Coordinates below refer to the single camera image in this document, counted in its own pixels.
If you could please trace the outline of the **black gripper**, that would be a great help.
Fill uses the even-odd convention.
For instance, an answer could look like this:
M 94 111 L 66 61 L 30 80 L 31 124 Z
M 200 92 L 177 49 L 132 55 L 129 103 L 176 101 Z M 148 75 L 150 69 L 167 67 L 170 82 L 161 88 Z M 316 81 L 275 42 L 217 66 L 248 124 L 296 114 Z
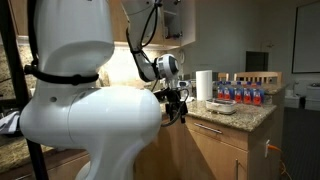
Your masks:
M 186 122 L 185 115 L 188 113 L 186 102 L 181 100 L 180 91 L 178 89 L 170 90 L 167 95 L 168 103 L 165 105 L 166 113 L 173 120 L 174 115 L 180 116 L 181 123 Z

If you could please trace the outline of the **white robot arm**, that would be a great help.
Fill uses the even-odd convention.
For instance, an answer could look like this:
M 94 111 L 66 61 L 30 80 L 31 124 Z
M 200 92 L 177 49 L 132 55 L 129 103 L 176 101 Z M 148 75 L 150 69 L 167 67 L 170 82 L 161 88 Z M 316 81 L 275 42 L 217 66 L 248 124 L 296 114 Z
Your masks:
M 90 161 L 76 180 L 132 180 L 138 153 L 187 112 L 178 89 L 97 87 L 114 53 L 108 0 L 28 0 L 33 56 L 25 72 L 35 92 L 20 116 L 22 134 L 46 146 L 84 149 Z

